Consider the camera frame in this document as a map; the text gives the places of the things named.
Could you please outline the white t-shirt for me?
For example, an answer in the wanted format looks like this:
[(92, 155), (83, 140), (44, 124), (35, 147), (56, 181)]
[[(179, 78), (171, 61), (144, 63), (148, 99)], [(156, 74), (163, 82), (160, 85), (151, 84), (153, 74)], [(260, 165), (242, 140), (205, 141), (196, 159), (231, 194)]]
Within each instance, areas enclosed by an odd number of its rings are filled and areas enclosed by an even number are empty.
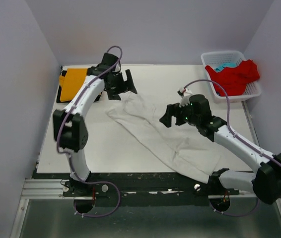
[(160, 121), (163, 105), (128, 94), (106, 114), (122, 125), (140, 144), (175, 172), (208, 183), (221, 155), (216, 147), (189, 125), (167, 128)]

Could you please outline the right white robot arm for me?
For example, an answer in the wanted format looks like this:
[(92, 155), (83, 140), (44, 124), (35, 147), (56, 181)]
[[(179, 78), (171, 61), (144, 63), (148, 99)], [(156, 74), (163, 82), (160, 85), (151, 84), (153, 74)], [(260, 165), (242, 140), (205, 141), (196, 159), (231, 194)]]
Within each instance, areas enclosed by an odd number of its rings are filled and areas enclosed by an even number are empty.
[(274, 155), (261, 149), (234, 131), (228, 121), (212, 115), (204, 95), (184, 96), (181, 102), (167, 105), (159, 121), (171, 127), (172, 118), (178, 126), (194, 126), (202, 136), (229, 150), (251, 169), (239, 172), (223, 168), (212, 172), (208, 186), (213, 193), (222, 194), (227, 189), (248, 191), (266, 204), (281, 198), (281, 153)]

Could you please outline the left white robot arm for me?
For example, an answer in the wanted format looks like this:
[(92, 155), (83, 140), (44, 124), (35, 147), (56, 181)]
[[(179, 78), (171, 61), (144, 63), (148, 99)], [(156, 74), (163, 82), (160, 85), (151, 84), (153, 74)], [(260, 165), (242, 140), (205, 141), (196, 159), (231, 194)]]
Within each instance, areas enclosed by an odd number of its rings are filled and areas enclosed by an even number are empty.
[(53, 132), (58, 154), (67, 157), (70, 177), (77, 182), (74, 189), (81, 196), (91, 192), (90, 169), (84, 148), (88, 142), (85, 117), (100, 93), (109, 100), (120, 100), (120, 94), (137, 93), (130, 70), (121, 72), (121, 57), (105, 52), (101, 63), (87, 69), (83, 85), (63, 110), (53, 112)]

